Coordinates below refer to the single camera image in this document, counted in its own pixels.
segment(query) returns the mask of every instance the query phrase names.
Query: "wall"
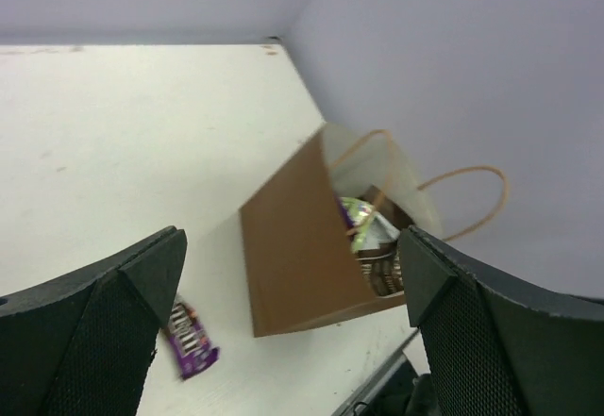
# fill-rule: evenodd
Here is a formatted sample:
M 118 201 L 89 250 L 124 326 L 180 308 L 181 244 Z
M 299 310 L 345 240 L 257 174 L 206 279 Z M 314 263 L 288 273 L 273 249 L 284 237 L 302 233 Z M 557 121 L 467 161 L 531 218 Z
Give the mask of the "wall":
M 1 43 L 258 42 L 309 0 L 0 0 Z
M 329 120 L 391 128 L 425 176 L 491 163 L 512 183 L 462 251 L 604 296 L 604 0 L 312 0 L 286 35 Z M 430 191 L 453 231 L 489 175 Z

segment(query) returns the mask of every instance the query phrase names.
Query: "bag handle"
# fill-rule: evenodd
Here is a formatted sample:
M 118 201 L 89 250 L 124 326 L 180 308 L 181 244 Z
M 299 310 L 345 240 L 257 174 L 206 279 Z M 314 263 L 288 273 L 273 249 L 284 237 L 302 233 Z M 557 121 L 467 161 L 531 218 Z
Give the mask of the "bag handle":
M 350 156 L 352 154 L 354 154 L 357 150 L 359 150 L 361 147 L 363 147 L 369 140 L 371 140 L 376 135 L 383 135 L 384 138 L 386 139 L 386 145 L 388 147 L 390 165 L 388 167 L 388 172 L 386 173 L 386 179 L 384 181 L 384 185 L 381 188 L 378 188 L 376 198 L 374 199 L 374 202 L 372 204 L 373 210 L 371 211 L 370 215 L 373 214 L 375 211 L 379 210 L 379 207 L 381 207 L 381 204 L 384 202 L 384 199 L 386 198 L 386 192 L 393 185 L 395 147 L 394 147 L 394 140 L 393 140 L 392 133 L 389 130 L 383 130 L 383 129 L 370 131 L 366 135 L 364 135 L 364 136 L 360 137 L 358 140 L 356 140 L 346 151 L 344 151 L 344 153 L 339 158 L 334 160 L 329 165 L 329 170 L 330 171 L 334 170 L 335 168 L 340 166 L 342 163 L 344 163 L 348 158 L 350 158 Z M 463 237 L 464 235 L 470 234 L 470 233 L 480 229 L 481 227 L 483 227 L 484 225 L 489 223 L 491 220 L 493 220 L 493 218 L 497 214 L 499 214 L 499 212 L 505 207 L 505 205 L 508 202 L 508 197 L 510 194 L 510 182 L 508 181 L 508 178 L 503 173 L 503 171 L 501 171 L 499 168 L 496 168 L 495 166 L 480 165 L 480 166 L 469 166 L 467 168 L 460 168 L 460 169 L 456 169 L 454 171 L 450 171 L 448 173 L 437 175 L 436 177 L 431 178 L 430 180 L 422 183 L 421 185 L 419 185 L 417 187 L 418 191 L 423 191 L 426 188 L 434 185 L 435 183 L 440 182 L 441 180 L 445 180 L 446 178 L 452 177 L 454 175 L 474 173 L 477 171 L 488 171 L 490 173 L 497 175 L 501 179 L 503 187 L 501 189 L 501 195 L 499 196 L 499 200 L 497 201 L 497 203 L 495 204 L 493 209 L 489 213 L 487 213 L 483 218 L 481 218 L 480 220 L 476 221 L 475 223 L 467 226 L 466 228 L 460 230 L 459 232 L 456 232 L 455 234 L 452 234 L 452 235 L 449 235 L 448 237 L 443 238 L 443 241 L 452 241 L 452 240 L 458 239 L 460 237 Z M 355 234 L 359 230 L 359 228 L 364 223 L 366 223 L 370 218 L 371 218 L 371 216 L 367 216 L 362 221 L 362 223 L 348 229 L 346 231 L 346 236 Z
M 452 240 L 458 239 L 459 237 L 463 237 L 464 235 L 467 235 L 471 232 L 474 232 L 475 230 L 480 229 L 481 227 L 486 225 L 488 222 L 493 220 L 493 218 L 505 207 L 505 205 L 508 202 L 508 196 L 510 195 L 510 182 L 508 181 L 508 178 L 506 177 L 506 175 L 503 174 L 503 171 L 501 171 L 499 168 L 496 168 L 495 166 L 481 165 L 481 166 L 470 166 L 467 168 L 460 168 L 460 169 L 456 169 L 454 171 L 450 171 L 448 173 L 437 175 L 436 177 L 431 178 L 427 182 L 424 182 L 419 187 L 417 187 L 418 191 L 423 191 L 427 187 L 430 187 L 430 186 L 434 185 L 435 183 L 440 182 L 441 180 L 445 180 L 446 178 L 452 177 L 453 175 L 474 173 L 476 171 L 488 171 L 490 173 L 497 175 L 501 179 L 501 182 L 503 183 L 503 187 L 501 189 L 501 195 L 499 196 L 499 200 L 497 201 L 495 206 L 491 209 L 491 211 L 489 213 L 487 213 L 483 218 L 476 221 L 472 225 L 469 225 L 466 228 L 460 230 L 459 232 L 456 232 L 455 234 L 449 235 L 448 237 L 444 237 L 443 241 L 452 241 Z

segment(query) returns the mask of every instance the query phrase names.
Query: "tabletop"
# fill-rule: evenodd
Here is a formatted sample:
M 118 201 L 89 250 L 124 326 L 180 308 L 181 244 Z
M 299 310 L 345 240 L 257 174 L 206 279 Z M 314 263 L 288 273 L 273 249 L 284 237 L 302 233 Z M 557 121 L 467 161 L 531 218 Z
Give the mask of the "tabletop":
M 219 361 L 158 353 L 140 415 L 328 415 L 410 332 L 404 308 L 255 339 L 239 207 L 323 123 L 278 45 L 0 47 L 0 295 L 167 225 Z

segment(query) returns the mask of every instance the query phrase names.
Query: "white table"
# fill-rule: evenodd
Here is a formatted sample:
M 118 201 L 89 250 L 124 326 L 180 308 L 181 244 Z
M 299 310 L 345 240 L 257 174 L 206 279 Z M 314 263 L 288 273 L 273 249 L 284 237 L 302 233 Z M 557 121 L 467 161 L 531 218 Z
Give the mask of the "white table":
M 252 337 L 238 208 L 323 122 L 276 45 L 0 47 L 0 295 L 167 226 L 222 348 L 180 381 L 163 339 L 141 415 L 328 415 L 410 332 L 395 308 Z

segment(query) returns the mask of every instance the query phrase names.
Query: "white wall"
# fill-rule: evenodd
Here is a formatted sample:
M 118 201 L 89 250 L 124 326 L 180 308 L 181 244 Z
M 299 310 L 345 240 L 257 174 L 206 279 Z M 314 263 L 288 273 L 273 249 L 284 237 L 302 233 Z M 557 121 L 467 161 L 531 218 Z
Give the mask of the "white wall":
M 1 43 L 259 42 L 309 0 L 0 0 Z
M 323 113 L 391 128 L 425 176 L 492 163 L 505 212 L 454 243 L 554 290 L 604 296 L 604 0 L 312 0 L 286 36 Z M 449 231 L 495 202 L 432 191 Z

